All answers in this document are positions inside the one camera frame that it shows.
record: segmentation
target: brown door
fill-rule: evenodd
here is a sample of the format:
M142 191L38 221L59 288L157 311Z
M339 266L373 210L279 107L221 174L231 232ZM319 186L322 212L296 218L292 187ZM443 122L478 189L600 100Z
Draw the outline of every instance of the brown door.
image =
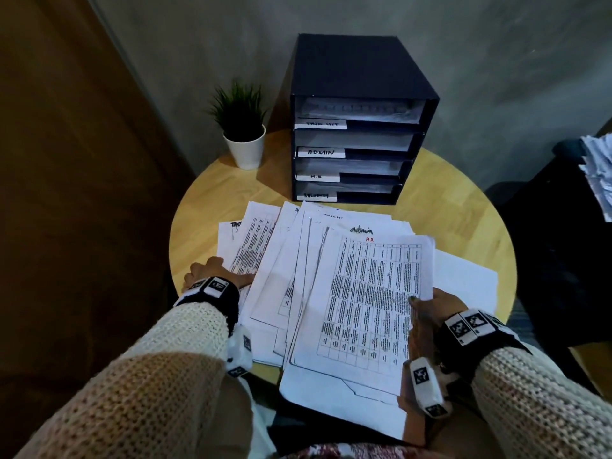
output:
M86 0L0 0L0 456L164 312L191 172Z

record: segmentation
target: knit sweater sleeve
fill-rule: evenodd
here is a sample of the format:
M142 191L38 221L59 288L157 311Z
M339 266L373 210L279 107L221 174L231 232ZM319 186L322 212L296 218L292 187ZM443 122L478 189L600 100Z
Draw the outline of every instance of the knit sweater sleeve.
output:
M487 355L472 388L508 458L612 458L612 406L529 353Z
M228 328L178 306L36 432L17 457L193 457L225 375Z

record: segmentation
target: concrete wall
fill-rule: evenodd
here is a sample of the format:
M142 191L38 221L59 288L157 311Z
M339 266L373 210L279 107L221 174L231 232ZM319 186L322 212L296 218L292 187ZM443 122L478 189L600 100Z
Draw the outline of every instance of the concrete wall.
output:
M481 188L612 115L612 0L91 0L196 173L215 85L279 94L298 33L397 35L440 94L424 146Z

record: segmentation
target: black wrist band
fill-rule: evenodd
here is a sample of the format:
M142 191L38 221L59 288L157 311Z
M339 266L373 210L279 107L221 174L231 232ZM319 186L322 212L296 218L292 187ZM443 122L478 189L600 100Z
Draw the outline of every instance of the black wrist band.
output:
M449 317L434 336L442 364L472 382L480 361L503 347L524 347L516 334L495 317L468 310Z
M238 287L222 277L209 277L197 281L174 303L174 307L187 303L208 303L225 316L229 334L234 331L238 322Z

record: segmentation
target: light wood table top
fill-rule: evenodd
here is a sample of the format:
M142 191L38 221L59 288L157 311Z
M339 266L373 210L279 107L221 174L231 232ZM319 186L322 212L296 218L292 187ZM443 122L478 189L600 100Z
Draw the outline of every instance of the light wood table top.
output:
M170 270L178 293L192 262L217 253L218 223L242 219L249 201L282 206L291 196L291 132L266 135L261 167L243 171L227 154L198 176L176 210L170 231ZM337 204L333 207L390 214L409 221L436 247L498 273L496 314L507 321L516 292L512 242L497 210L461 171L421 149L395 206ZM255 364L253 373L276 383L279 370Z

